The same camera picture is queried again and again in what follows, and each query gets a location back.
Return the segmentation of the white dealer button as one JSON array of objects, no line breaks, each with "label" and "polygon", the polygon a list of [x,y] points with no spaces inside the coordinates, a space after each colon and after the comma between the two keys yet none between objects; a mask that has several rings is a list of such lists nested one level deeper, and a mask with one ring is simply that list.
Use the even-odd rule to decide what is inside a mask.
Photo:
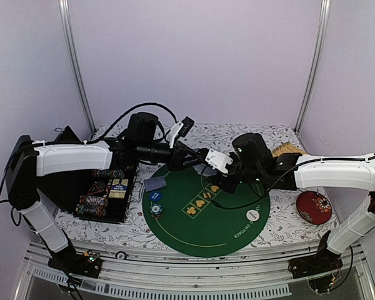
[{"label": "white dealer button", "polygon": [[256,222],[260,218],[260,214],[255,209],[250,209],[246,212],[246,218],[251,222]]}]

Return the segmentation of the blue small blind button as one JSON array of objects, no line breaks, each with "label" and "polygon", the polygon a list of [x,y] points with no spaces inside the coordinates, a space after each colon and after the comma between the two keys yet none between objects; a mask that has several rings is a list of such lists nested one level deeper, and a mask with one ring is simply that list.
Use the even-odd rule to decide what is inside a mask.
[{"label": "blue small blind button", "polygon": [[163,195],[159,191],[153,191],[149,195],[149,199],[152,202],[158,202],[162,199]]}]

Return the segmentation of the blue playing card deck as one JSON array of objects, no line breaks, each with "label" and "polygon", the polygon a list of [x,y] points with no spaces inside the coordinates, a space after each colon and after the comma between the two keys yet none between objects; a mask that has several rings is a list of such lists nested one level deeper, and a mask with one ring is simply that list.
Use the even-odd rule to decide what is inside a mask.
[{"label": "blue playing card deck", "polygon": [[204,177],[211,177],[216,175],[216,170],[206,164],[198,164],[193,168],[199,175],[203,175]]}]

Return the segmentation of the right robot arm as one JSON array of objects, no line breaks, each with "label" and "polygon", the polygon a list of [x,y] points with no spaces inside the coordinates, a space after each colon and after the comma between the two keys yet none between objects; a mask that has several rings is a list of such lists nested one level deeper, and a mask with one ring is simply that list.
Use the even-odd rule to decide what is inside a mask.
[{"label": "right robot arm", "polygon": [[214,149],[204,162],[216,170],[215,185],[232,194],[238,183],[261,184],[273,189],[314,187],[353,188],[368,191],[362,204],[336,229],[326,233],[311,267],[323,273],[354,242],[375,228],[375,153],[362,156],[311,156],[298,152],[274,157],[260,134],[243,134],[232,141],[233,152]]}]

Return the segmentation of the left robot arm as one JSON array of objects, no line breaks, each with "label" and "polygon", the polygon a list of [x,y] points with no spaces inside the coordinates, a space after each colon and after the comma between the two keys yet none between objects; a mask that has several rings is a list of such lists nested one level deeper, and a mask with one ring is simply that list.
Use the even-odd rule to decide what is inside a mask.
[{"label": "left robot arm", "polygon": [[78,171],[119,170],[124,163],[138,160],[164,163],[172,171],[180,171],[203,163],[208,149],[193,150],[178,141],[192,128],[194,122],[186,117],[177,122],[163,143],[154,138],[161,124],[158,117],[148,112],[133,114],[127,128],[118,137],[105,134],[94,141],[32,141],[21,136],[4,170],[1,187],[7,189],[10,205],[21,213],[36,234],[56,254],[56,261],[67,271],[75,271],[81,264],[74,246],[40,202],[38,178],[55,175],[57,181]]}]

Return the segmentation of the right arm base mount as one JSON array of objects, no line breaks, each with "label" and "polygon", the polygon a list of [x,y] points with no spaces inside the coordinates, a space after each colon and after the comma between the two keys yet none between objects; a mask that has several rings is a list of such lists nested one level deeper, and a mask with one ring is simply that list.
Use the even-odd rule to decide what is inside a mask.
[{"label": "right arm base mount", "polygon": [[[294,279],[315,276],[317,274],[339,271],[343,266],[341,255],[335,254],[327,249],[328,237],[331,231],[327,231],[321,238],[315,254],[290,259],[288,261],[288,270]],[[309,280],[310,288],[318,293],[329,292],[336,281],[336,275],[319,277]]]}]

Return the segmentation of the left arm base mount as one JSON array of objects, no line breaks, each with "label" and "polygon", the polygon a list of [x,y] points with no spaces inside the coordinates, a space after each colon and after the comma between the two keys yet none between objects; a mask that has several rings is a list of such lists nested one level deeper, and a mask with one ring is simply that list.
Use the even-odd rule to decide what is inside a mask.
[{"label": "left arm base mount", "polygon": [[88,250],[83,254],[78,253],[72,242],[68,241],[67,246],[54,252],[50,248],[51,255],[48,266],[63,271],[65,274],[76,274],[97,279],[101,272],[103,260],[96,251]]}]

